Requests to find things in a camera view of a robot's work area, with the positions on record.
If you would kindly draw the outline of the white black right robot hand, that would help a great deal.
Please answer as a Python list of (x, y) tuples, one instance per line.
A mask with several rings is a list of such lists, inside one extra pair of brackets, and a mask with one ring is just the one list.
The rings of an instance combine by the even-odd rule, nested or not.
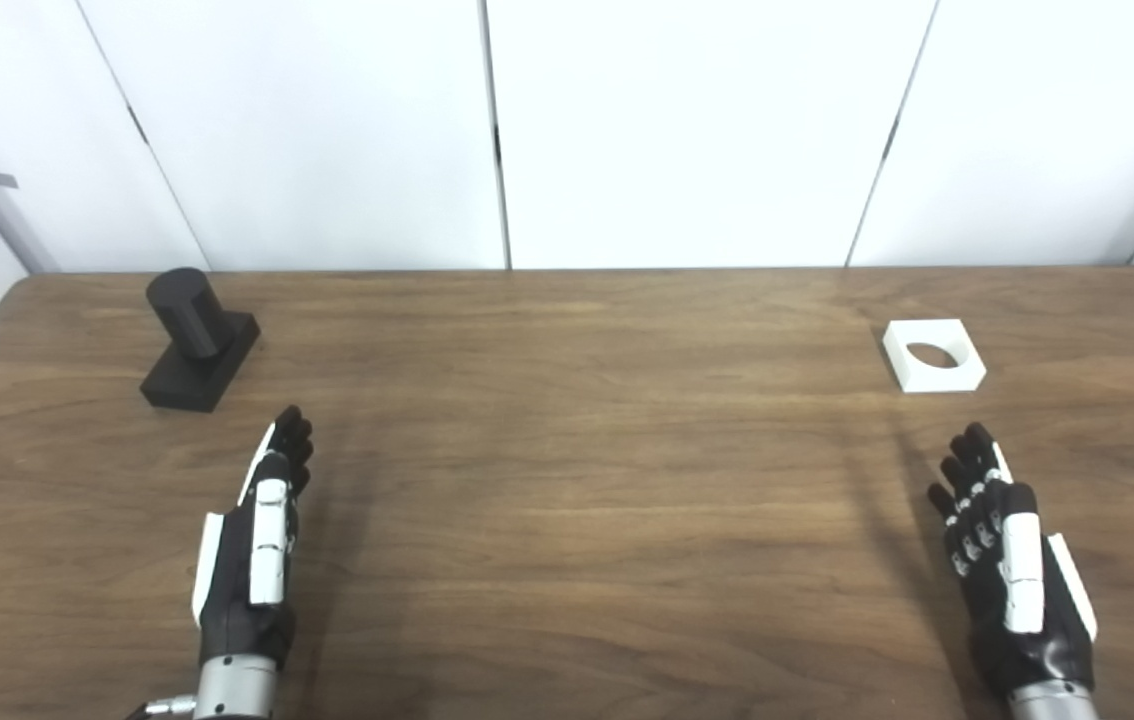
[(968, 611), (978, 674), (1000, 694), (1044, 681), (1093, 691), (1095, 616), (1061, 536), (1047, 536), (1034, 489), (1012, 478), (979, 421), (948, 443), (928, 489), (945, 557)]

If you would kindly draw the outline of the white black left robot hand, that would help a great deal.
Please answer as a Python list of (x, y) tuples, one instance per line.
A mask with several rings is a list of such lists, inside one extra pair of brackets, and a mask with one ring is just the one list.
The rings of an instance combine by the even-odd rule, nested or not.
[(261, 438), (232, 509), (203, 520), (191, 598), (201, 664), (251, 655), (284, 667), (291, 653), (297, 618), (287, 591), (312, 429), (298, 406), (285, 407)]

